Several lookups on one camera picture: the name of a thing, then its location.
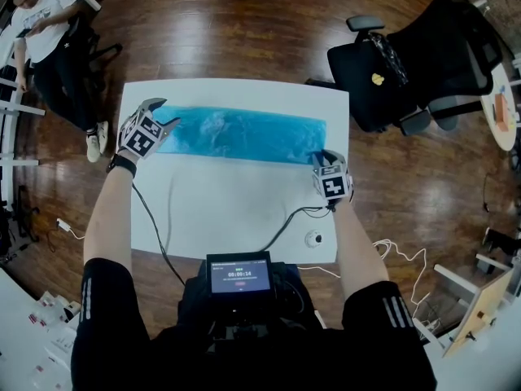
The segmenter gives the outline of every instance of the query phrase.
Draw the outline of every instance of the chair armrest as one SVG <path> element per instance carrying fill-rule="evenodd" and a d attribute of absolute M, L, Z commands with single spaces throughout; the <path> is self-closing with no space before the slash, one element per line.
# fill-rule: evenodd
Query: chair armrest
<path fill-rule="evenodd" d="M 351 32 L 360 32 L 361 30 L 383 29 L 385 25 L 383 21 L 376 16 L 353 16 L 345 21 Z"/>

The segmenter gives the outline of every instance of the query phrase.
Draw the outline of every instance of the wooden floor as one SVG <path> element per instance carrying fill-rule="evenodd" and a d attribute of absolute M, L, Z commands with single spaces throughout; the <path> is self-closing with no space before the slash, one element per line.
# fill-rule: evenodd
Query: wooden floor
<path fill-rule="evenodd" d="M 93 26 L 102 35 L 102 45 L 120 42 L 125 49 L 107 70 L 100 116 L 117 124 L 126 81 L 331 79 L 326 51 L 354 40 L 346 18 L 377 15 L 390 33 L 405 27 L 430 1 L 103 0 Z M 508 156 L 495 144 L 482 113 L 462 116 L 450 133 L 431 125 L 426 133 L 408 138 L 397 129 L 364 134 L 352 121 L 350 135 L 354 205 L 370 238 L 392 239 L 409 255 L 427 248 L 428 271 L 418 285 L 417 299 L 434 288 L 435 263 L 453 270 L 472 263 L 488 224 L 514 234 L 515 182 Z M 42 211 L 34 220 L 42 242 L 9 267 L 37 295 L 49 289 L 79 300 L 81 242 L 52 231 L 57 247 L 52 253 L 45 234 L 55 227 L 57 217 L 80 233 L 87 227 L 110 153 L 90 164 L 85 136 L 51 112 L 44 118 L 23 116 L 18 153 L 42 161 L 37 168 L 16 172 L 16 181 L 28 186 L 32 204 Z M 482 209 L 486 173 L 490 214 Z M 185 278 L 199 265 L 187 259 L 173 262 Z M 182 289 L 161 255 L 135 251 L 133 265 L 142 316 L 155 336 L 176 322 Z M 390 275 L 407 301 L 422 265 L 422 259 L 408 263 L 394 254 L 387 259 Z M 325 267 L 338 270 L 336 265 Z M 318 270 L 302 276 L 326 324 L 338 327 L 343 304 L 339 280 Z"/>

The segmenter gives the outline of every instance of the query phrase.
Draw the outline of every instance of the white desk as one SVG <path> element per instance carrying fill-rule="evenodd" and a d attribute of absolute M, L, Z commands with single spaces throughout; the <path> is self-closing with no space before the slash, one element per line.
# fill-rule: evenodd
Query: white desk
<path fill-rule="evenodd" d="M 166 105 L 322 119 L 327 124 L 326 148 L 348 158 L 349 97 L 344 91 L 254 80 L 133 82 L 123 90 L 119 126 L 143 100 L 153 97 L 166 98 Z M 259 250 L 295 209 L 326 204 L 313 188 L 311 165 L 156 153 L 139 162 L 135 185 L 155 216 L 168 254 L 199 259 L 208 253 Z M 323 238 L 314 249 L 304 243 L 311 230 L 319 230 Z M 151 220 L 134 193 L 132 248 L 160 252 Z M 333 262 L 332 215 L 316 219 L 299 213 L 269 251 L 273 261 Z"/>
<path fill-rule="evenodd" d="M 514 147 L 515 142 L 515 134 L 516 134 L 516 125 L 515 125 L 515 101 L 514 95 L 512 94 L 512 89 L 510 88 L 510 83 L 508 76 L 506 75 L 505 69 L 502 64 L 497 65 L 492 71 L 492 77 L 494 80 L 494 87 L 492 92 L 489 95 L 482 96 L 481 105 L 483 106 L 483 111 L 485 113 L 485 117 L 487 117 L 488 126 L 492 131 L 494 138 L 496 139 L 497 144 L 504 151 L 509 151 Z M 510 112 L 510 122 L 509 129 L 507 132 L 501 132 L 494 121 L 494 107 L 496 94 L 501 92 L 501 88 L 504 87 L 504 95 L 506 102 L 508 104 L 509 112 Z"/>

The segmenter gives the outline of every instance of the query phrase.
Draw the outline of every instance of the screen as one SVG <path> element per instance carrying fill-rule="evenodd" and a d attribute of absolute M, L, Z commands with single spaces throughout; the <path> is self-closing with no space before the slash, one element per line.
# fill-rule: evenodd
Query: screen
<path fill-rule="evenodd" d="M 212 292 L 269 290 L 265 259 L 241 262 L 212 262 Z"/>

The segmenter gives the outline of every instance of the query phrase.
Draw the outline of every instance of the blue cloth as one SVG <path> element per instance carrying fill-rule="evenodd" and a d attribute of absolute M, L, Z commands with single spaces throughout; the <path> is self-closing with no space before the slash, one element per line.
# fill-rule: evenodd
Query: blue cloth
<path fill-rule="evenodd" d="M 159 123 L 174 117 L 181 117 L 181 123 L 160 153 L 311 164 L 311 153 L 326 142 L 326 122 L 307 117 L 212 107 L 154 111 Z"/>

